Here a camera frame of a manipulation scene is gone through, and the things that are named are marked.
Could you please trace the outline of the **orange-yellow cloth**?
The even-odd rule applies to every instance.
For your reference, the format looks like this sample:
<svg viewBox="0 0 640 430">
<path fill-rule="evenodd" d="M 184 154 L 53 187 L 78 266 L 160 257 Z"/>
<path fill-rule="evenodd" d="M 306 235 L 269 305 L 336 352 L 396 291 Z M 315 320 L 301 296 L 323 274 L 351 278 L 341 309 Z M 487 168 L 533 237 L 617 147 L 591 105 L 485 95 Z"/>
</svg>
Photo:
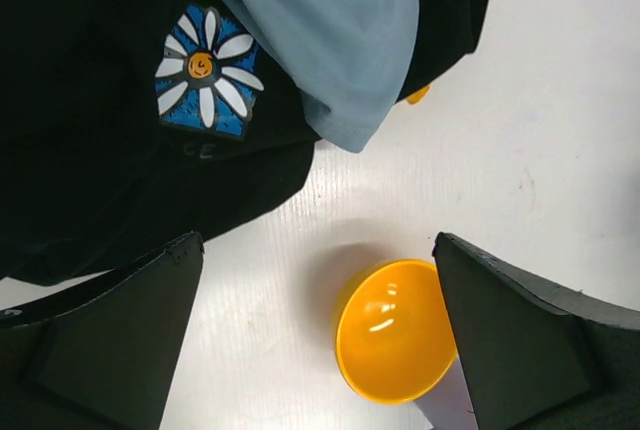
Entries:
<svg viewBox="0 0 640 430">
<path fill-rule="evenodd" d="M 420 90 L 412 93 L 411 95 L 409 95 L 406 98 L 406 102 L 410 105 L 416 105 L 418 103 L 420 103 L 424 97 L 428 94 L 428 92 L 430 91 L 430 86 L 426 85 L 423 88 L 421 88 Z"/>
</svg>

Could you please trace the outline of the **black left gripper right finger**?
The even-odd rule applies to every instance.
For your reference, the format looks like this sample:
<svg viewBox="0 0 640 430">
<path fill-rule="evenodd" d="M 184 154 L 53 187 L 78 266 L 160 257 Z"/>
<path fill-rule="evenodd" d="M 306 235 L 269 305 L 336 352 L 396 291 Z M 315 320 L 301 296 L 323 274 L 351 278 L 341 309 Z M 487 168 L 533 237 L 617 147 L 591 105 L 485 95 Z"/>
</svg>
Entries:
<svg viewBox="0 0 640 430">
<path fill-rule="evenodd" d="M 451 233 L 433 257 L 479 428 L 638 428 L 638 311 Z"/>
</svg>

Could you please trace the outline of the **blue-grey cloth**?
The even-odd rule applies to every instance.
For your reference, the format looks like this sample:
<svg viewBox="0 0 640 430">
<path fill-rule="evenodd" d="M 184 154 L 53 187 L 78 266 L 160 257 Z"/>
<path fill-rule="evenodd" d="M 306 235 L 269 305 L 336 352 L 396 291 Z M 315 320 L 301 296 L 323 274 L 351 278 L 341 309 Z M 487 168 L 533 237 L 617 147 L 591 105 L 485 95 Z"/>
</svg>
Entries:
<svg viewBox="0 0 640 430">
<path fill-rule="evenodd" d="M 309 126 L 364 149 L 400 95 L 419 0 L 222 0 L 302 93 Z"/>
</svg>

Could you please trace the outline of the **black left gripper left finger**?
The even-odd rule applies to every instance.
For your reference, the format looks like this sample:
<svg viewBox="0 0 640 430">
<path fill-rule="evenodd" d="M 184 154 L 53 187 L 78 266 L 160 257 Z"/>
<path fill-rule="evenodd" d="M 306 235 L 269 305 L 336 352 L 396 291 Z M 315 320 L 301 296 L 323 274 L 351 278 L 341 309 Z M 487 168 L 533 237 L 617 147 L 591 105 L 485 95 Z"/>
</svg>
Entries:
<svg viewBox="0 0 640 430">
<path fill-rule="evenodd" d="M 4 429 L 156 429 L 203 268 L 199 234 L 1 312 Z"/>
</svg>

